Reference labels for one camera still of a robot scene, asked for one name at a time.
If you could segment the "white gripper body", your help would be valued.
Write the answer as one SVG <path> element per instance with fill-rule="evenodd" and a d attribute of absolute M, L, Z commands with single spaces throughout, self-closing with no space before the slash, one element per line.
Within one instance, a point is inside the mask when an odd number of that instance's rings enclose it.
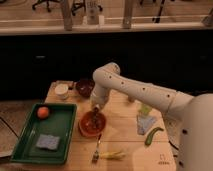
<path fill-rule="evenodd" d="M 96 85 L 90 95 L 91 106 L 102 110 L 109 100 L 109 90 L 100 85 Z"/>

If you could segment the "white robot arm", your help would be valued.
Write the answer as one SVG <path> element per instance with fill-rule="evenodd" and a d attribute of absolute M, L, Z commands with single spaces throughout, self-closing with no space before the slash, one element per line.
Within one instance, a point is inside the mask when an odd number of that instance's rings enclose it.
<path fill-rule="evenodd" d="M 213 93 L 192 96 L 125 78 L 110 62 L 92 75 L 92 107 L 103 109 L 111 90 L 124 93 L 182 122 L 176 171 L 213 171 Z"/>

